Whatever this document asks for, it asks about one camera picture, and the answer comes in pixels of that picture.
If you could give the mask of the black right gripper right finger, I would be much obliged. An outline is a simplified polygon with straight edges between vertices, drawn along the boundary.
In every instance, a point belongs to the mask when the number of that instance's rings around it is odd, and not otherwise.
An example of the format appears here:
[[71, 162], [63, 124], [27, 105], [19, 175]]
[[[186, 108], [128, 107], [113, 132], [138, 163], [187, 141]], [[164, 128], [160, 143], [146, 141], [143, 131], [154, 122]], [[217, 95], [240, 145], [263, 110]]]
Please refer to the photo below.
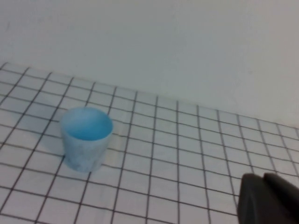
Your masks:
[[289, 217], [299, 223], [299, 188], [274, 173], [266, 173], [263, 180], [267, 183]]

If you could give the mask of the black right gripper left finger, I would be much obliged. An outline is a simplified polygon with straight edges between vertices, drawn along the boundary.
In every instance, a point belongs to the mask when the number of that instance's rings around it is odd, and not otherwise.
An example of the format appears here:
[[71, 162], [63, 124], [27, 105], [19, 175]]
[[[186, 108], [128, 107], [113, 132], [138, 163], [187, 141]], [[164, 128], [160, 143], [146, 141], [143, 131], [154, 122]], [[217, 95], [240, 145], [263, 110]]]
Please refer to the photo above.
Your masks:
[[262, 177], [242, 176], [237, 216], [240, 224], [279, 223], [280, 204]]

